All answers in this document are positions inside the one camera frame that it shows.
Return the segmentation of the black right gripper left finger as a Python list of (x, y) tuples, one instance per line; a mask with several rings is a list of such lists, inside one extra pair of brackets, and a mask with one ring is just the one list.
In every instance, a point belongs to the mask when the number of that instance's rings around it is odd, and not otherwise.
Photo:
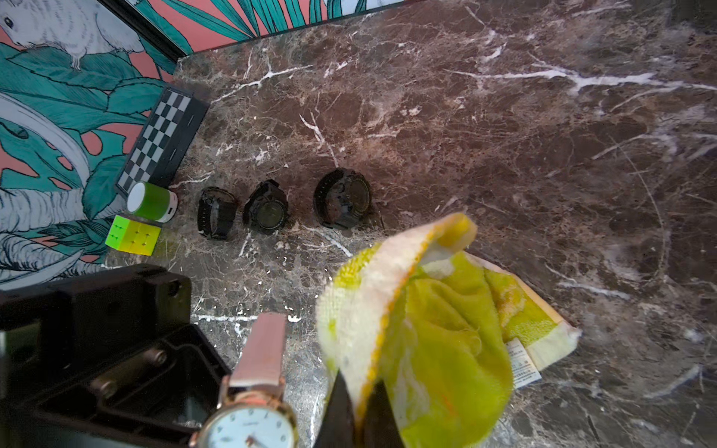
[(314, 448), (350, 448), (354, 442), (354, 414), (347, 383), (338, 371), (328, 397)]

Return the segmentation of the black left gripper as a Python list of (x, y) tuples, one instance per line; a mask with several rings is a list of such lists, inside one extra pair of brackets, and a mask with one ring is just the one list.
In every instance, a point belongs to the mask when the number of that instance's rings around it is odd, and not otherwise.
[(230, 370), (187, 276), (138, 264), (1, 295), (1, 444), (185, 447)]

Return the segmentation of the brown strap watch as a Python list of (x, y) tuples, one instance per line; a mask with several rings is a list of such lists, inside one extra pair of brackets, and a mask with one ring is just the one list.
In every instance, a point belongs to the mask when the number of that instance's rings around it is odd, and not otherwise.
[(190, 447), (295, 447), (297, 419), (284, 401), (287, 316), (262, 313), (240, 360), (222, 378), (216, 411), (190, 437)]

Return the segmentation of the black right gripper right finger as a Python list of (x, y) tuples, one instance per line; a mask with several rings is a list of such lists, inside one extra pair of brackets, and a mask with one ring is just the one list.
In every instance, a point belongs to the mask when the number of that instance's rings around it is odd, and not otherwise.
[(363, 421), (363, 442), (368, 448), (404, 447), (383, 381), (375, 385), (368, 401)]

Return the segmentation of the yellow green patterned towel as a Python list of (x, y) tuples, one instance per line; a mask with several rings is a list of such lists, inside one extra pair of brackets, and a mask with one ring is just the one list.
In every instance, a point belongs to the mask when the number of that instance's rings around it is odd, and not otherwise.
[(341, 371), (354, 442), (383, 381), (404, 447), (475, 447), (513, 392), (569, 356), (581, 332), (519, 277), (468, 252), (456, 213), (347, 261), (319, 296), (317, 337)]

